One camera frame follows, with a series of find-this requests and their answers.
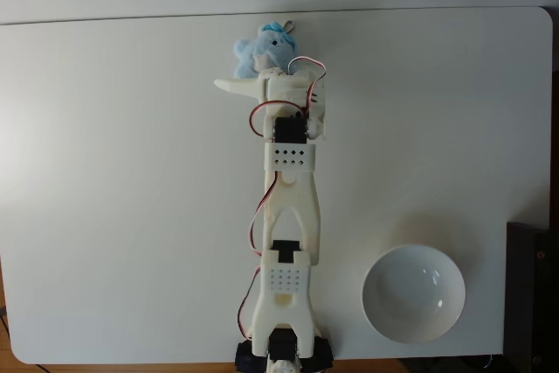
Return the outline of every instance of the blue stuffed animal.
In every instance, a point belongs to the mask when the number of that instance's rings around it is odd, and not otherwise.
[[[233,48],[239,62],[235,78],[257,78],[265,69],[280,67],[287,73],[287,65],[295,58],[295,41],[277,22],[259,28],[258,37],[242,39]]]

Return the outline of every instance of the white robotic arm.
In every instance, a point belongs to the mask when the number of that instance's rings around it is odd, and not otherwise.
[[[321,63],[309,58],[316,64]],[[244,373],[296,373],[323,371],[332,365],[328,341],[320,338],[309,297],[311,266],[318,264],[320,210],[314,187],[315,145],[307,140],[323,133],[325,97],[323,73],[316,78],[309,69],[293,75],[278,68],[257,79],[218,79],[216,86],[231,93],[252,96],[259,105],[250,123],[265,140],[266,194],[260,295],[247,341],[239,344],[236,364]],[[266,109],[263,132],[252,117]],[[300,226],[300,240],[274,240],[273,228],[283,210],[291,209]]]

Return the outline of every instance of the tabletop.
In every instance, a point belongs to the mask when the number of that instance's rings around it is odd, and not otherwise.
[[[0,27],[0,256],[20,360],[232,360],[264,147],[252,100],[213,80],[232,75],[236,39],[288,19],[328,69],[311,299],[335,357],[501,352],[506,222],[548,222],[551,20],[538,8]],[[407,243],[446,252],[466,281],[458,323],[421,345],[384,338],[361,308],[367,270]]]

